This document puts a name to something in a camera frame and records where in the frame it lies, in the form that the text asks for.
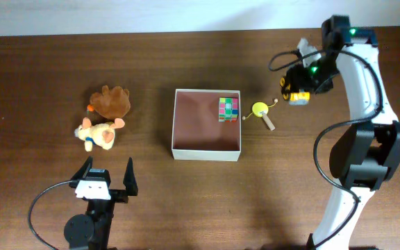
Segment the white box with maroon interior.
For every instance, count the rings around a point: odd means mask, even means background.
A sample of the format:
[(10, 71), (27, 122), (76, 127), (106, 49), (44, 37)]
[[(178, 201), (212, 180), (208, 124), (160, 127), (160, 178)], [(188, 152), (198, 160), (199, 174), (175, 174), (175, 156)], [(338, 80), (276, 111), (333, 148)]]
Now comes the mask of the white box with maroon interior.
[(241, 121), (219, 121), (219, 99), (237, 99), (239, 90), (177, 89), (174, 97), (171, 150), (176, 160), (238, 161)]

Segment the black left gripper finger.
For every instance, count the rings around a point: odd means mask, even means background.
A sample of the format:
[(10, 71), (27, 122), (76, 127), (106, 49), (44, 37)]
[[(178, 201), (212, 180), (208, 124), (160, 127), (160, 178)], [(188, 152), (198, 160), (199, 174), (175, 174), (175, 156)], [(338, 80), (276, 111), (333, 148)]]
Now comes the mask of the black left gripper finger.
[(138, 184), (135, 179), (132, 157), (128, 159), (126, 171), (124, 174), (123, 184), (125, 186), (125, 190), (128, 196), (138, 195)]
[(83, 166), (70, 178), (71, 181), (78, 181), (84, 179), (87, 173), (92, 168), (93, 157), (89, 156), (87, 160), (83, 163)]

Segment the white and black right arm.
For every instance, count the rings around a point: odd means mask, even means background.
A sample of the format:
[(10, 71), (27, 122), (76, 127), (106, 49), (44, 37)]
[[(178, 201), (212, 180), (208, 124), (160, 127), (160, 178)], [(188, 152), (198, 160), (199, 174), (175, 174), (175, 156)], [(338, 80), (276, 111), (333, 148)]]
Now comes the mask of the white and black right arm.
[(390, 180), (400, 164), (400, 123), (388, 102), (378, 66), (378, 42), (370, 28), (333, 15), (322, 24), (322, 50), (300, 41), (296, 62), (281, 79), (291, 105), (305, 105), (311, 94), (328, 92), (340, 75), (349, 102), (346, 132), (330, 152), (333, 187), (324, 216), (307, 249), (348, 249), (366, 203)]

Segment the yellow wooden rattle drum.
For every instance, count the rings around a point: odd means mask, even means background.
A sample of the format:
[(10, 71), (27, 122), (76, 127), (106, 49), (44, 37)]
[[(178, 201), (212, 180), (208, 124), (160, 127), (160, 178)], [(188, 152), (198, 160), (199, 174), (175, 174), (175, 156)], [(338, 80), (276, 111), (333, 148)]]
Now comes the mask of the yellow wooden rattle drum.
[(276, 127), (267, 114), (269, 112), (269, 109), (273, 108), (277, 103), (278, 99), (273, 99), (273, 102), (270, 105), (267, 105), (266, 103), (261, 101), (255, 102), (251, 107), (251, 112), (247, 116), (243, 116), (242, 120), (246, 120), (250, 118), (250, 116), (254, 115), (261, 118), (267, 125), (268, 129), (273, 131)]

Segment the cream plush mouse toy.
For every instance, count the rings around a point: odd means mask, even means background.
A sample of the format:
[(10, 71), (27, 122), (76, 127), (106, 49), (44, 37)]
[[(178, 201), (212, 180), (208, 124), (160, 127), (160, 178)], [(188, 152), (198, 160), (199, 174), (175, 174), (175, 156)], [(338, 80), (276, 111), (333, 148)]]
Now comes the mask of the cream plush mouse toy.
[(104, 150), (110, 150), (115, 142), (115, 130), (123, 128), (125, 122), (122, 118), (115, 118), (113, 122), (92, 125), (89, 118), (85, 117), (75, 130), (76, 138), (84, 142), (87, 152), (91, 152), (94, 145)]

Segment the yellow and grey toy truck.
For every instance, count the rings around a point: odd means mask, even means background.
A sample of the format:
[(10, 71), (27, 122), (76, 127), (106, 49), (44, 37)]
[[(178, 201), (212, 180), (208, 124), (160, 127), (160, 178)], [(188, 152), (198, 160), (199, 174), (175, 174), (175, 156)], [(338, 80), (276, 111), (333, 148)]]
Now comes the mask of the yellow and grey toy truck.
[(285, 77), (280, 79), (281, 94), (283, 100), (291, 106), (304, 106), (310, 100), (310, 93), (303, 90), (294, 90), (292, 84), (287, 82)]

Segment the colourful puzzle cube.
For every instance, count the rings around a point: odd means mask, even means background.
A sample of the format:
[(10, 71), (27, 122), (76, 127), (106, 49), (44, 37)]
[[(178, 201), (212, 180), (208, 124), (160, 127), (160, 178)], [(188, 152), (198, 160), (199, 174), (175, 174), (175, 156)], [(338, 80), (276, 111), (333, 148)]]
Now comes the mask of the colourful puzzle cube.
[(218, 107), (219, 122), (236, 122), (239, 116), (238, 98), (220, 97)]

